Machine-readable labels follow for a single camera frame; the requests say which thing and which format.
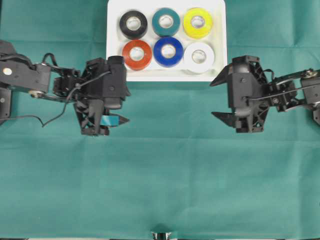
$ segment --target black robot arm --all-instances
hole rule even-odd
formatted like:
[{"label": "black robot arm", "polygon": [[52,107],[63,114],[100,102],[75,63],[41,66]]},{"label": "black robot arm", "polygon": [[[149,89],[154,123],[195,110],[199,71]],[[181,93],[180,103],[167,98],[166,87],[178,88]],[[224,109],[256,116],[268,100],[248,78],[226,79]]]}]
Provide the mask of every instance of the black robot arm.
[{"label": "black robot arm", "polygon": [[[51,58],[52,63],[48,63],[47,58]],[[54,79],[54,95],[48,94],[51,72],[59,75]],[[122,56],[88,61],[81,74],[74,68],[58,66],[52,53],[47,53],[42,63],[32,64],[28,57],[17,54],[11,43],[0,41],[0,125],[7,120],[33,117],[45,127],[64,114],[67,104],[73,103],[83,135],[109,135],[109,128],[129,121],[110,112],[121,109],[123,101],[130,96],[126,78]],[[13,92],[62,102],[63,111],[47,122],[33,115],[11,117]]]},{"label": "black robot arm", "polygon": [[[265,72],[272,73],[271,81]],[[295,86],[296,79],[300,79],[299,88]],[[227,84],[232,113],[212,114],[237,133],[262,132],[270,107],[276,107],[278,112],[305,107],[320,124],[320,70],[309,69],[275,78],[272,70],[262,69],[258,57],[242,56],[234,58],[210,86],[220,84]],[[297,98],[299,90],[303,91],[302,99]]]}]

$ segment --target teal tape piece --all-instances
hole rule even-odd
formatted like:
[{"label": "teal tape piece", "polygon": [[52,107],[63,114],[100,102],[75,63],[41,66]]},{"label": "teal tape piece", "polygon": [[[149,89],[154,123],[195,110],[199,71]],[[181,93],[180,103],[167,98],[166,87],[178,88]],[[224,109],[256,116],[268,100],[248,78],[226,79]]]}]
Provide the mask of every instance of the teal tape piece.
[{"label": "teal tape piece", "polygon": [[[166,22],[168,27],[162,27],[160,22]],[[179,15],[170,8],[161,8],[152,18],[154,32],[160,37],[171,37],[175,35],[180,27]]]},{"label": "teal tape piece", "polygon": [[107,127],[116,127],[119,126],[119,121],[119,116],[104,115],[101,118],[100,125]]}]

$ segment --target black cable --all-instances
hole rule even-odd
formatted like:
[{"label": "black cable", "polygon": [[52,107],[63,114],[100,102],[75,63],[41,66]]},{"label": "black cable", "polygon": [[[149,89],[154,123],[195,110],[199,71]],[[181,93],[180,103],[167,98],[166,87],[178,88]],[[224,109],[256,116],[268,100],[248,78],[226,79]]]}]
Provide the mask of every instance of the black cable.
[{"label": "black cable", "polygon": [[52,53],[50,53],[50,52],[46,53],[46,54],[43,56],[43,58],[42,58],[42,63],[45,64],[45,63],[46,63],[46,59],[47,59],[48,57],[51,58],[52,64],[53,64],[54,66],[58,66],[55,55],[52,54]]},{"label": "black cable", "polygon": [[272,79],[272,81],[275,79],[275,72],[272,71],[271,69],[266,69],[266,70],[264,70],[263,72],[271,73],[271,79]]},{"label": "black cable", "polygon": [[55,120],[57,120],[58,118],[60,118],[60,117],[66,112],[67,105],[69,104],[69,101],[70,101],[71,97],[73,96],[73,94],[75,93],[76,90],[80,90],[83,86],[85,86],[85,85],[87,85],[87,84],[90,84],[90,83],[92,83],[92,82],[100,79],[101,77],[107,75],[107,74],[111,74],[111,71],[105,71],[105,72],[101,73],[99,76],[97,76],[97,77],[95,77],[95,78],[93,78],[93,79],[91,79],[91,80],[88,80],[88,81],[86,81],[86,82],[84,82],[84,83],[82,83],[82,84],[76,85],[76,87],[74,87],[74,88],[70,91],[70,93],[68,94],[68,96],[66,97],[62,112],[61,112],[58,116],[50,119],[49,121],[47,121],[47,122],[45,122],[45,123],[41,120],[40,117],[35,116],[35,115],[24,115],[24,116],[15,116],[15,117],[0,118],[0,121],[2,121],[2,120],[16,120],[16,119],[23,119],[23,118],[35,118],[35,119],[38,119],[38,120],[39,120],[39,122],[41,123],[42,127],[44,128],[44,127],[47,126],[49,123],[52,123],[53,121],[55,121]]},{"label": "black cable", "polygon": [[284,92],[281,92],[281,93],[277,93],[277,94],[273,94],[273,95],[269,95],[269,96],[263,96],[263,97],[247,97],[247,96],[245,96],[245,99],[253,100],[253,101],[269,99],[269,98],[274,98],[274,97],[278,97],[278,96],[281,96],[281,95],[293,93],[293,92],[296,92],[296,91],[299,91],[299,90],[313,88],[313,87],[316,87],[316,86],[320,86],[320,84],[313,84],[313,85],[310,85],[310,86],[299,87],[299,88],[296,88],[296,89],[293,89],[293,90],[284,91]]},{"label": "black cable", "polygon": [[41,120],[40,117],[35,115],[24,115],[24,116],[14,116],[14,117],[6,117],[6,118],[0,118],[0,121],[2,120],[16,120],[16,119],[25,119],[25,118],[35,118],[38,119],[41,123],[42,127],[44,126],[44,122]]},{"label": "black cable", "polygon": [[1,56],[1,57],[0,57],[0,61],[10,60],[10,59],[20,59],[20,60],[26,61],[27,64],[28,64],[28,66],[29,66],[31,69],[35,69],[35,66],[32,64],[30,58],[28,58],[28,57],[25,56],[25,55],[22,55],[22,54],[10,54],[10,55],[4,55],[4,56]]}]

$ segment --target tape roll hole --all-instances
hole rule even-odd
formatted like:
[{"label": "tape roll hole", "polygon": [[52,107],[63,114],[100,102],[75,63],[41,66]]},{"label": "tape roll hole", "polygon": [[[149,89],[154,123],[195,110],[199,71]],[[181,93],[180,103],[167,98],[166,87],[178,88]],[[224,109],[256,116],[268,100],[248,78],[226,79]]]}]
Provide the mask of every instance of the tape roll hole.
[{"label": "tape roll hole", "polygon": [[196,64],[203,64],[207,60],[207,55],[202,50],[196,50],[192,53],[192,60]]},{"label": "tape roll hole", "polygon": [[174,25],[174,19],[170,15],[162,15],[159,18],[159,25],[163,29],[169,29]]},{"label": "tape roll hole", "polygon": [[171,44],[166,44],[162,47],[161,54],[166,59],[172,59],[176,55],[176,48]]},{"label": "tape roll hole", "polygon": [[195,29],[201,29],[205,26],[205,24],[206,24],[206,21],[202,16],[194,16],[191,19],[191,25]]},{"label": "tape roll hole", "polygon": [[131,16],[126,21],[126,27],[131,31],[137,31],[141,27],[141,21],[136,16]]},{"label": "tape roll hole", "polygon": [[145,57],[145,51],[141,47],[135,46],[130,50],[129,55],[133,61],[139,62]]}]

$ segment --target screw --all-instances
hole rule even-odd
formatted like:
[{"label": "screw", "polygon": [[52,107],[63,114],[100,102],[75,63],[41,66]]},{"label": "screw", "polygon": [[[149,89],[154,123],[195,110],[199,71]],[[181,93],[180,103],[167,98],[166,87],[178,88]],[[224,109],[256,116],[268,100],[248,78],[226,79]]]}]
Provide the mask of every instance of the screw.
[{"label": "screw", "polygon": [[277,98],[273,98],[273,99],[272,99],[272,102],[273,102],[274,104],[278,104],[278,103],[279,103],[279,100],[278,100]]},{"label": "screw", "polygon": [[12,70],[11,68],[8,68],[8,67],[5,67],[2,72],[5,74],[5,75],[11,75],[12,74]]}]

